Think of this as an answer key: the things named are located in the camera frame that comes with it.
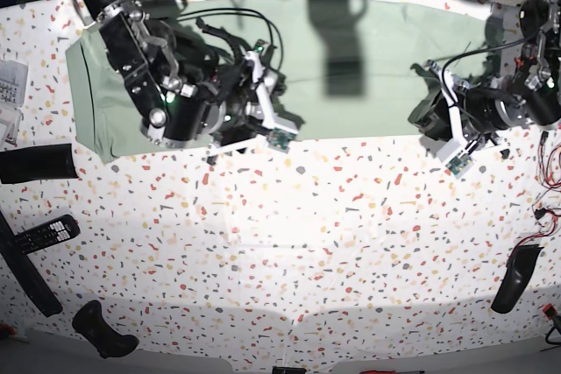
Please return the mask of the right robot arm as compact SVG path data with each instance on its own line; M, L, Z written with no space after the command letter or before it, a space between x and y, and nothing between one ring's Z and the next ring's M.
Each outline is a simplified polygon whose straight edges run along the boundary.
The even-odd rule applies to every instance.
M218 50L152 18L145 0L72 0L82 22L99 31L113 70L141 116L141 130L154 144L181 149L211 137L211 153L245 149L255 138L286 151L297 125L274 109L282 94L281 73L271 64L279 34L250 44L207 23L208 11L192 18L204 34L231 50Z

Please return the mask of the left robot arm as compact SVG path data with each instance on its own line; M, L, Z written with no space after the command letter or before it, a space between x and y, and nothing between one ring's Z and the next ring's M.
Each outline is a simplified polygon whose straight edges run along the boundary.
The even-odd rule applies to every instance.
M560 121L560 0L526 0L522 36L462 53L444 64L429 60L429 95L408 117L425 137L469 147L497 144L500 131Z

